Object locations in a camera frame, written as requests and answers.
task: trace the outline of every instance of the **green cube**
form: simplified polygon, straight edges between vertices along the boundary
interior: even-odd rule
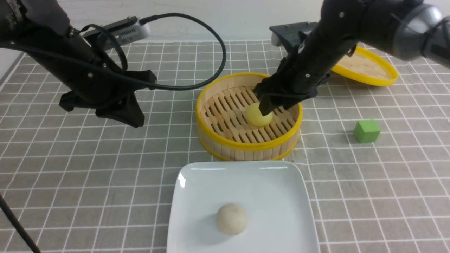
[[[376,141],[380,132],[380,127],[373,119],[358,121],[354,130],[355,137],[360,143]]]

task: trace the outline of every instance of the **square plate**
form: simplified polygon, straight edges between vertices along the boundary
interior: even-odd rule
[[[248,214],[244,232],[227,236],[216,212],[227,203]],[[167,253],[308,252],[319,240],[299,169],[283,161],[192,163],[180,170]]]

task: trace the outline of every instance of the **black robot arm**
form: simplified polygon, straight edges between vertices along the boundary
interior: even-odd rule
[[[209,79],[191,86],[156,84],[151,70],[128,71],[120,45],[149,36],[148,23],[159,18],[181,17],[211,32],[222,48],[222,62]],[[93,27],[98,30],[80,33]],[[192,90],[216,79],[226,62],[225,45],[219,35],[202,21],[186,14],[162,14],[138,19],[129,17],[104,27],[89,25],[81,31],[70,25],[57,0],[0,0],[0,48],[22,50],[70,88],[59,105],[70,112],[74,107],[95,109],[98,117],[110,118],[132,127],[144,125],[134,92],[136,90]],[[105,50],[116,49],[117,66]]]
[[[404,61],[426,57],[450,68],[449,20],[423,0],[324,0],[318,23],[270,29],[272,43],[288,55],[254,89],[264,115],[317,96],[317,86],[358,42]]]

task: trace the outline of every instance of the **black cord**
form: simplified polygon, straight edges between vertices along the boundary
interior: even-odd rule
[[[9,208],[6,201],[0,194],[0,208],[5,214],[5,216],[8,218],[9,222],[14,226],[14,228],[17,230],[19,235],[22,237],[23,241],[30,247],[33,253],[41,253],[37,245],[34,243],[33,239],[30,237],[30,235],[25,231],[23,226],[20,224],[19,220],[14,215],[13,211]]]
[[[220,75],[220,73],[222,72],[222,70],[225,67],[225,63],[226,63],[226,48],[225,48],[225,43],[223,42],[223,40],[221,39],[221,37],[216,33],[216,31],[214,31],[211,27],[209,27],[207,24],[205,24],[204,22],[200,21],[197,18],[194,18],[192,16],[186,15],[186,14],[180,14],[180,13],[168,13],[168,14],[162,14],[162,15],[155,15],[155,16],[151,16],[148,18],[144,18],[141,20],[144,20],[144,23],[148,23],[151,21],[154,21],[156,19],[159,18],[167,18],[167,17],[181,17],[181,18],[186,18],[189,20],[192,20],[198,24],[200,24],[201,26],[205,27],[211,34],[214,35],[214,37],[219,41],[219,44],[222,48],[222,62],[219,66],[219,68],[217,69],[216,73],[214,75],[212,75],[212,77],[210,77],[209,79],[200,82],[198,84],[194,84],[194,85],[189,85],[189,86],[171,86],[171,85],[161,85],[161,84],[156,84],[156,83],[151,83],[151,82],[145,82],[145,81],[141,81],[141,80],[137,80],[131,77],[127,77],[125,75],[119,74],[119,73],[115,73],[115,72],[111,72],[107,69],[98,67],[96,65],[92,65],[90,63],[87,62],[83,62],[80,61],[78,59],[75,58],[71,58],[71,57],[67,57],[65,55],[62,54],[56,54],[53,52],[49,52],[49,51],[45,51],[45,50],[40,50],[40,49],[36,49],[33,47],[29,47],[29,46],[23,46],[23,45],[18,45],[18,44],[12,44],[12,43],[4,43],[4,42],[0,42],[0,48],[6,48],[6,49],[12,49],[12,50],[19,50],[19,51],[23,51],[23,52],[31,52],[31,53],[35,53],[35,54],[39,54],[42,56],[47,56],[47,57],[52,57],[55,59],[59,59],[65,62],[69,62],[72,64],[76,64],[82,67],[85,67],[87,69],[92,70],[93,72],[97,72],[97,73],[101,73],[103,75],[106,76],[110,76],[110,77],[114,77],[117,80],[120,80],[124,83],[128,83],[128,84],[135,84],[138,85],[142,88],[151,88],[151,89],[160,89],[160,90],[175,90],[175,91],[180,91],[180,90],[194,90],[194,89],[198,89],[201,88],[207,84],[209,84],[210,82],[212,82],[213,80],[215,80],[216,78],[218,78],[218,76]]]

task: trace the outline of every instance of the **yellow ball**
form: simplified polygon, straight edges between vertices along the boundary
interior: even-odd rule
[[[259,103],[254,103],[247,108],[247,119],[256,127],[265,127],[269,125],[273,117],[272,112],[263,116],[259,110]]]

